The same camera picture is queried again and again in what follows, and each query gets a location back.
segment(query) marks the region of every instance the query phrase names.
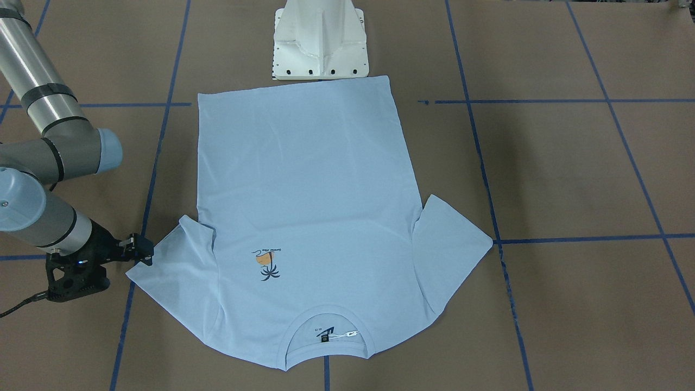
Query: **black tape band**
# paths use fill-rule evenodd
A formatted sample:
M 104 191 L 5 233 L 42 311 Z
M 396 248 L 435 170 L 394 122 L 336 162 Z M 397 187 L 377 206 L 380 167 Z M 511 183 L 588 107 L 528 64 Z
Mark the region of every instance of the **black tape band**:
M 22 103 L 22 107 L 24 107 L 26 110 L 29 110 L 29 107 L 32 103 L 36 102 L 37 100 L 43 97 L 49 97 L 55 94 L 70 95 L 73 99 L 77 100 L 77 98 L 75 98 L 75 94 L 72 93 L 70 87 L 66 86 L 65 84 L 48 83 L 44 84 L 43 86 L 34 87 L 29 91 L 26 91 L 26 93 L 24 94 L 24 96 L 22 96 L 20 101 Z
M 63 166 L 63 160 L 60 158 L 60 153 L 58 153 L 58 148 L 51 142 L 48 138 L 41 138 L 46 145 L 48 145 L 48 148 L 51 148 L 51 152 L 53 152 L 53 157 L 56 158 L 56 164 L 58 165 L 58 182 L 62 181 L 63 178 L 65 177 L 65 167 Z
M 28 172 L 28 171 L 20 171 L 20 172 L 21 172 L 22 174 L 27 174 L 28 176 L 30 176 L 30 177 L 36 179 L 36 182 L 41 183 L 41 181 L 36 177 L 36 175 L 34 175 L 34 174 L 32 174 L 32 173 L 30 173 L 30 172 Z
M 31 30 L 31 25 L 29 24 L 29 22 L 27 22 L 26 19 L 24 19 L 22 17 L 22 14 L 20 14 L 19 12 L 15 11 L 15 10 L 11 10 L 9 8 L 0 8 L 0 17 L 7 17 L 10 19 L 21 20 L 27 26 L 29 26 L 29 30 Z
M 66 238 L 69 234 L 72 233 L 72 230 L 75 229 L 75 225 L 77 225 L 77 212 L 75 211 L 75 208 L 72 208 L 72 224 L 70 224 L 70 228 L 68 228 L 67 231 L 65 231 L 65 234 L 63 234 L 58 240 L 56 240 L 55 242 L 53 242 L 53 243 L 51 243 L 51 244 L 47 244 L 46 246 L 36 246 L 36 247 L 38 247 L 38 248 L 46 248 L 46 247 L 55 246 L 56 244 L 58 244 L 58 243 L 62 242 L 63 240 L 65 240 L 65 238 Z
M 72 120 L 82 120 L 82 121 L 87 121 L 87 122 L 89 122 L 89 120 L 88 120 L 87 118 L 80 117 L 80 116 L 77 116 L 77 115 L 74 116 L 74 117 L 65 117 L 65 118 L 61 118 L 60 120 L 55 120 L 55 121 L 49 123 L 48 125 L 46 125 L 46 127 L 41 131 L 41 136 L 45 135 L 46 132 L 49 131 L 49 129 L 51 129 L 52 127 L 54 127 L 54 126 L 56 126 L 56 125 L 58 125 L 58 124 L 62 124 L 63 122 L 72 121 Z

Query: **t-shirt sleeve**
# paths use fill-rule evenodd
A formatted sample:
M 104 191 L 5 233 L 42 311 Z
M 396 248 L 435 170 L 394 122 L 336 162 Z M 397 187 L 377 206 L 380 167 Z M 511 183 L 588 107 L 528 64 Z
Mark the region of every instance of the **t-shirt sleeve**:
M 126 274 L 201 341 L 218 310 L 214 231 L 188 216 L 154 248 L 152 266 L 139 263 Z
M 492 247 L 492 239 L 449 204 L 431 195 L 413 231 L 413 261 L 420 289 L 439 316 Z

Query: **printed graphic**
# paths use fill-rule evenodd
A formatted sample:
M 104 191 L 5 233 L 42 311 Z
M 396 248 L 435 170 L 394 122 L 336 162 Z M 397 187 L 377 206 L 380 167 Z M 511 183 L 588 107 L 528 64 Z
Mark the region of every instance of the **printed graphic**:
M 333 334 L 333 329 L 335 329 L 335 328 L 333 328 L 333 327 L 327 328 L 324 331 L 318 333 L 318 335 L 316 335 L 316 336 L 317 337 L 323 337 L 324 335 L 328 336 L 328 334 Z
M 277 265 L 272 264 L 272 260 L 275 257 L 275 252 L 280 251 L 280 249 L 263 249 L 256 250 L 252 254 L 256 254 L 256 262 L 258 262 L 263 268 L 261 269 L 261 275 L 265 276 L 261 281 L 268 281 L 269 278 L 278 278 L 280 276 L 277 271 Z

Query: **cable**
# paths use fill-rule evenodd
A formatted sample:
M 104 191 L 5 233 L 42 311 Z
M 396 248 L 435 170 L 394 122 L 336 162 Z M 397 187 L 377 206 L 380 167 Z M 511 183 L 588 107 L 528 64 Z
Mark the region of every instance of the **cable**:
M 16 306 L 12 307 L 11 309 L 0 314 L 0 318 L 8 316 L 9 314 L 13 313 L 14 311 L 17 311 L 18 309 L 20 309 L 22 306 L 29 304 L 33 301 L 43 300 L 46 298 L 47 295 L 48 295 L 48 291 L 43 291 L 43 292 L 39 292 L 39 293 L 35 294 L 32 297 L 25 298 L 24 300 L 22 300 L 21 303 L 17 304 Z

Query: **blue tape line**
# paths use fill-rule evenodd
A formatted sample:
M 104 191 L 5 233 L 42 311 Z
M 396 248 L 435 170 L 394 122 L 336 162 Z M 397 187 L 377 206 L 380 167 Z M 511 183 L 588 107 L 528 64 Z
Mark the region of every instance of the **blue tape line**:
M 617 103 L 692 103 L 695 99 L 611 99 Z
M 171 107 L 189 107 L 192 106 L 193 103 L 191 102 L 173 102 L 171 103 Z M 161 102 L 161 103 L 81 103 L 80 107 L 166 107 L 167 104 L 166 102 Z M 0 105 L 3 109 L 21 109 L 22 105 L 21 104 L 8 104 L 8 105 Z
M 43 27 L 43 22 L 46 20 L 46 14 L 48 13 L 48 6 L 51 5 L 51 0 L 46 0 L 46 3 L 44 4 L 43 11 L 41 11 L 41 17 L 39 18 L 39 23 L 36 25 L 36 29 L 34 30 L 34 37 L 39 36 L 39 32 L 41 32 L 41 27 Z M 2 112 L 0 112 L 0 125 L 2 125 L 2 122 L 5 120 L 5 115 L 7 114 L 7 109 L 10 105 L 10 102 L 12 101 L 12 98 L 15 96 L 15 91 L 10 90 L 10 93 L 7 95 L 7 99 L 5 100 L 5 105 L 2 108 Z
M 480 171 L 482 173 L 482 180 L 485 184 L 485 190 L 487 192 L 487 200 L 490 206 L 490 216 L 492 218 L 492 226 L 495 230 L 495 239 L 497 240 L 497 247 L 500 252 L 500 262 L 502 264 L 502 272 L 505 277 L 505 284 L 507 286 L 507 296 L 509 297 L 509 305 L 512 309 L 512 318 L 514 319 L 514 328 L 516 329 L 516 339 L 518 341 L 519 350 L 521 352 L 521 360 L 523 362 L 524 372 L 526 373 L 526 383 L 528 385 L 529 391 L 533 391 L 533 380 L 531 379 L 531 370 L 528 364 L 528 358 L 526 356 L 526 347 L 524 345 L 523 336 L 521 335 L 521 329 L 518 323 L 518 315 L 516 313 L 516 303 L 514 301 L 514 295 L 512 294 L 512 284 L 509 280 L 509 274 L 507 273 L 507 264 L 504 258 L 504 252 L 502 251 L 502 242 L 500 240 L 500 230 L 497 224 L 497 218 L 495 216 L 495 207 L 492 202 L 492 193 L 490 192 L 490 183 L 487 179 L 487 173 L 485 171 L 485 162 L 482 156 L 482 150 L 480 149 L 480 141 L 477 135 L 477 127 L 475 126 L 475 118 L 473 116 L 473 107 L 471 106 L 471 99 L 468 95 L 468 84 L 466 83 L 466 74 L 464 72 L 464 65 L 461 61 L 461 54 L 459 51 L 459 43 L 456 39 L 456 31 L 454 30 L 454 21 L 451 17 L 451 7 L 449 5 L 449 0 L 445 0 L 446 13 L 449 19 L 449 28 L 451 30 L 451 38 L 454 42 L 454 50 L 456 51 L 456 59 L 459 64 L 459 73 L 461 74 L 461 84 L 464 88 L 464 97 L 466 98 L 466 107 L 468 109 L 468 117 L 471 121 L 471 129 L 473 130 L 473 140 L 475 141 L 475 151 L 478 154 L 478 159 L 480 160 Z
M 606 237 L 551 237 L 534 239 L 502 239 L 502 244 L 530 244 L 530 243 L 572 243 L 581 241 L 626 241 L 663 239 L 662 235 L 623 235 Z
M 647 200 L 647 205 L 649 206 L 649 209 L 651 210 L 652 217 L 654 218 L 654 222 L 656 223 L 657 228 L 659 229 L 659 233 L 663 237 L 664 241 L 664 246 L 666 246 L 666 251 L 669 254 L 669 257 L 671 258 L 671 263 L 673 264 L 673 268 L 676 270 L 676 275 L 678 276 L 678 279 L 680 281 L 680 285 L 683 288 L 683 291 L 685 293 L 685 297 L 688 300 L 688 303 L 690 304 L 690 309 L 693 312 L 693 315 L 695 315 L 695 301 L 693 301 L 692 295 L 690 294 L 690 290 L 688 289 L 687 284 L 685 283 L 685 279 L 683 278 L 683 274 L 680 272 L 680 267 L 678 267 L 678 263 L 676 261 L 676 257 L 673 256 L 673 251 L 671 250 L 671 245 L 669 244 L 668 239 L 665 237 L 664 233 L 664 228 L 661 225 L 661 221 L 659 220 L 659 216 L 656 213 L 656 208 L 654 208 L 654 204 L 652 203 L 651 197 L 649 196 L 649 192 L 647 191 L 646 185 L 644 184 L 644 180 L 642 179 L 642 175 L 639 173 L 639 169 L 637 167 L 637 162 L 635 161 L 635 158 L 632 155 L 632 151 L 630 150 L 630 146 L 628 145 L 628 140 L 625 137 L 625 134 L 623 133 L 623 128 L 620 125 L 620 121 L 618 121 L 618 115 L 615 113 L 615 110 L 613 109 L 613 103 L 611 103 L 611 100 L 608 97 L 608 92 L 606 91 L 605 85 L 603 84 L 603 80 L 601 79 L 601 75 L 598 73 L 598 68 L 596 67 L 596 63 L 594 62 L 594 57 L 591 55 L 591 52 L 589 51 L 589 46 L 587 45 L 587 41 L 584 39 L 584 34 L 582 34 L 582 29 L 579 27 L 579 23 L 577 22 L 577 18 L 574 15 L 574 12 L 572 11 L 572 6 L 570 6 L 570 3 L 565 3 L 567 5 L 567 10 L 569 11 L 569 15 L 572 17 L 572 21 L 574 22 L 574 26 L 577 29 L 577 33 L 579 34 L 579 39 L 582 41 L 582 45 L 584 45 L 584 50 L 587 53 L 587 56 L 589 57 L 589 62 L 591 62 L 591 67 L 594 69 L 594 74 L 596 75 L 596 79 L 598 80 L 598 85 L 601 87 L 601 91 L 603 91 L 603 95 L 606 98 L 606 101 L 608 103 L 608 108 L 610 109 L 610 113 L 613 117 L 613 121 L 615 121 L 615 126 L 618 129 L 618 133 L 620 134 L 620 139 L 623 141 L 623 146 L 625 147 L 625 151 L 628 153 L 628 158 L 630 159 L 630 164 L 632 164 L 632 169 L 635 171 L 635 175 L 637 176 L 637 180 L 639 182 L 640 187 L 642 188 L 642 193 L 644 194 L 645 199 Z
M 121 368 L 121 358 L 123 358 L 123 348 L 126 344 L 126 332 L 128 331 L 128 322 L 130 321 L 130 309 L 133 306 L 133 294 L 135 293 L 135 283 L 131 281 L 128 288 L 128 299 L 126 300 L 126 310 L 123 313 L 123 324 L 121 324 L 121 335 L 118 339 L 118 349 L 116 350 L 116 360 L 113 363 L 113 373 L 111 374 L 110 391 L 115 391 L 116 381 L 118 380 L 118 371 Z
M 192 106 L 190 102 L 171 103 L 169 106 Z M 167 103 L 84 103 L 81 107 L 166 107 Z
M 665 234 L 667 239 L 689 239 L 695 238 L 695 234 Z
M 46 254 L 43 255 L 0 255 L 1 261 L 28 261 L 28 260 L 45 260 Z
M 435 100 L 434 104 L 512 104 L 512 103 L 681 103 L 695 102 L 695 99 L 475 99 L 475 100 Z
M 169 112 L 172 105 L 172 97 L 174 96 L 174 87 L 176 86 L 176 76 L 179 72 L 179 61 L 181 60 L 181 50 L 183 49 L 183 38 L 186 36 L 186 26 L 188 25 L 188 13 L 190 11 L 190 0 L 186 2 L 186 11 L 183 14 L 183 26 L 181 26 L 181 35 L 179 36 L 179 47 L 176 52 L 176 59 L 174 60 L 174 70 L 172 72 L 172 79 L 169 85 L 169 95 L 167 96 L 167 104 L 164 109 L 164 119 L 162 119 L 162 128 L 159 132 L 159 142 L 157 144 L 157 152 L 154 155 L 154 164 L 152 165 L 152 177 L 149 181 L 149 190 L 147 192 L 147 201 L 145 203 L 145 217 L 142 220 L 141 235 L 145 235 L 147 231 L 147 219 L 149 218 L 149 212 L 152 207 L 152 196 L 154 194 L 154 184 L 157 180 L 157 165 L 159 164 L 159 155 L 162 152 L 162 142 L 164 141 L 164 135 L 167 129 L 167 123 L 169 122 Z
M 34 36 L 38 37 L 39 32 L 41 32 L 41 28 L 43 27 L 43 22 L 46 20 L 46 14 L 48 13 L 48 6 L 51 5 L 51 0 L 46 0 L 46 3 L 44 3 L 44 9 L 41 11 L 41 17 L 39 17 L 39 23 L 36 25 L 36 29 L 34 30 Z
M 152 165 L 152 177 L 149 181 L 149 190 L 147 192 L 147 201 L 145 203 L 145 213 L 142 215 L 142 230 L 140 231 L 143 236 L 147 231 L 147 219 L 149 218 L 149 211 L 152 205 L 152 196 L 154 194 L 154 184 L 157 180 L 157 164 L 159 161 L 159 155 L 162 151 L 162 142 L 164 141 L 164 135 L 167 129 L 167 122 L 169 120 L 169 112 L 172 105 L 172 97 L 174 95 L 174 87 L 176 86 L 176 76 L 179 71 L 179 61 L 181 60 L 181 51 L 183 50 L 183 39 L 186 36 L 186 27 L 188 25 L 188 14 L 190 12 L 190 0 L 186 1 L 186 10 L 183 13 L 183 24 L 181 25 L 181 35 L 179 36 L 179 46 L 177 47 L 176 58 L 174 60 L 174 70 L 172 71 L 172 78 L 169 85 L 169 95 L 167 96 L 167 104 L 164 110 L 164 118 L 162 119 L 162 127 L 159 132 L 159 142 L 157 144 L 157 151 L 154 156 L 154 163 Z M 126 302 L 126 310 L 123 315 L 123 326 L 121 327 L 121 336 L 118 342 L 118 350 L 116 351 L 116 359 L 113 364 L 113 373 L 111 374 L 111 387 L 110 391 L 115 391 L 116 383 L 118 380 L 118 371 L 121 365 L 121 357 L 123 355 L 123 348 L 125 345 L 126 332 L 128 331 L 128 322 L 130 320 L 130 309 L 133 305 L 133 291 L 135 289 L 135 283 L 131 281 L 130 290 L 128 291 L 128 300 Z
M 331 391 L 331 363 L 328 356 L 323 356 L 323 389 Z

